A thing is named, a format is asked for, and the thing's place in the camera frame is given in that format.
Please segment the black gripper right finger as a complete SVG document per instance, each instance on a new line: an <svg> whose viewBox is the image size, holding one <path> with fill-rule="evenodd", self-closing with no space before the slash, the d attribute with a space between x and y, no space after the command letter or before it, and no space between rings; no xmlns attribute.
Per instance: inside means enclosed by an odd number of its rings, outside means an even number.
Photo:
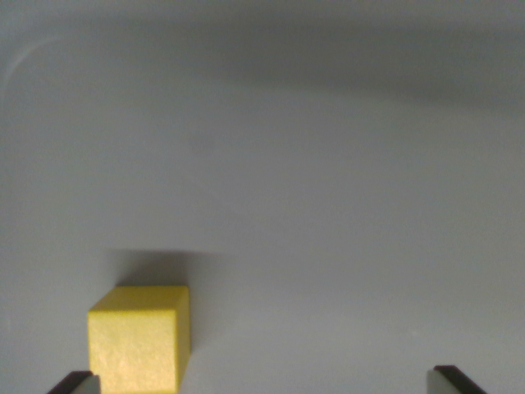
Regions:
<svg viewBox="0 0 525 394"><path fill-rule="evenodd" d="M455 365L437 365L427 371L427 394L487 394Z"/></svg>

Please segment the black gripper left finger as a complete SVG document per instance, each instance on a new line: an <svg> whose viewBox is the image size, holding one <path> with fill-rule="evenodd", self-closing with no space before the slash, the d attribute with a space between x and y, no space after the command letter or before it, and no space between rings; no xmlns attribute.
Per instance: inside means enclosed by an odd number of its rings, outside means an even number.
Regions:
<svg viewBox="0 0 525 394"><path fill-rule="evenodd" d="M71 371L48 394L100 394L100 378L91 371Z"/></svg>

